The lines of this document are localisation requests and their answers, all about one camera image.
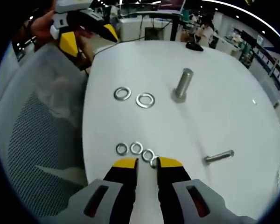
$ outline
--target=black cable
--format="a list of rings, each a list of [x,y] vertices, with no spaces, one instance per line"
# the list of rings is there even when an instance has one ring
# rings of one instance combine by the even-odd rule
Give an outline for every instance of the black cable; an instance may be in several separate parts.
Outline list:
[[[142,19],[141,19],[140,31],[139,31],[139,39],[140,39],[140,36],[141,36],[141,31],[142,31],[143,18],[144,18],[144,15],[142,15]]]

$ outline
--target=white desk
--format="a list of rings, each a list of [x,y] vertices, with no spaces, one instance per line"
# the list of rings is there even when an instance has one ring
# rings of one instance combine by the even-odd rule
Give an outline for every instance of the white desk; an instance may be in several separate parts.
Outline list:
[[[194,77],[186,102],[176,104],[170,94],[183,68],[191,68]],[[121,86],[132,91],[126,101],[113,97]],[[155,96],[153,107],[136,105],[143,92]],[[179,160],[192,179],[212,187],[237,215],[258,218],[276,188],[280,124],[271,102],[246,67],[210,48],[195,52],[180,42],[127,42],[96,55],[83,115],[88,182],[104,178],[122,158],[115,152],[118,143],[134,141]],[[201,162],[230,149],[232,158],[208,167]],[[140,158],[131,223],[163,223],[157,192],[156,171]]]
[[[163,37],[165,41],[170,41],[171,30],[172,30],[172,21],[168,19],[160,20],[156,18],[124,18],[120,19],[120,38],[122,41],[136,40],[139,37],[144,40],[145,37],[145,28],[164,28]],[[176,41],[181,41],[182,36],[182,25],[178,26],[177,34],[175,37]]]
[[[224,52],[228,55],[235,57],[236,59],[239,59],[239,57],[241,56],[241,53],[242,53],[241,49],[236,48],[231,43],[228,43],[224,38],[218,36],[215,32],[214,32],[214,36],[216,38],[218,38],[216,50],[219,50],[221,52]]]

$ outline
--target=steel washer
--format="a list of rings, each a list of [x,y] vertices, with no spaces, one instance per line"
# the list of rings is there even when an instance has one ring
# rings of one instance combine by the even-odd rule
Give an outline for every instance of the steel washer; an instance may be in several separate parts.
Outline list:
[[[126,95],[123,96],[123,97],[118,96],[118,93],[120,91],[126,91]],[[124,101],[124,100],[129,99],[131,94],[132,94],[132,91],[129,88],[127,88],[127,87],[119,87],[114,92],[114,98],[119,100],[119,101]]]
[[[151,156],[152,156],[151,159],[148,159],[147,157],[145,157],[146,153],[150,153],[151,154]],[[141,156],[142,156],[142,159],[143,159],[144,162],[150,162],[150,161],[154,160],[154,158],[155,158],[155,154],[154,154],[153,150],[151,150],[151,149],[143,150]]]
[[[151,167],[152,169],[156,169],[156,168],[157,168],[157,165],[154,165],[154,160],[156,160],[158,157],[159,157],[159,156],[156,155],[156,156],[154,157],[154,159],[151,160],[151,161],[149,162],[149,165],[150,165],[150,167]]]
[[[141,100],[142,97],[148,97],[148,98],[150,98],[149,104],[143,104],[143,103],[141,103],[140,100]],[[137,105],[138,105],[139,107],[142,107],[142,108],[147,109],[147,108],[150,108],[150,107],[152,107],[152,106],[154,105],[155,99],[154,99],[154,96],[153,96],[152,94],[150,94],[150,93],[148,93],[148,92],[144,92],[144,93],[142,93],[142,94],[139,94],[139,95],[136,97],[136,103],[137,103]]]
[[[124,147],[125,148],[125,151],[124,152],[121,152],[119,149],[120,149],[120,147]],[[117,152],[117,154],[118,155],[126,155],[126,154],[128,154],[128,152],[129,152],[129,147],[127,146],[127,144],[126,143],[123,143],[123,142],[121,142],[121,143],[119,143],[117,146],[116,146],[116,152]]]
[[[139,147],[140,147],[140,150],[139,150],[138,152],[137,152],[137,151],[134,151],[134,147],[135,147],[135,146],[139,146]],[[140,154],[143,152],[143,146],[142,146],[142,144],[141,144],[140,142],[136,141],[136,142],[134,142],[134,143],[131,144],[131,146],[130,146],[130,151],[131,151],[131,153],[134,154],[134,155],[140,155]]]

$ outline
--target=chair backrest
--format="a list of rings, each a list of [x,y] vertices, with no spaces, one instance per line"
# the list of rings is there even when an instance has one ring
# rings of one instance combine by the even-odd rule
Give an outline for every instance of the chair backrest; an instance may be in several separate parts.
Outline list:
[[[0,99],[0,158],[37,217],[65,209],[84,180],[81,124],[86,77],[52,44],[31,56]]]

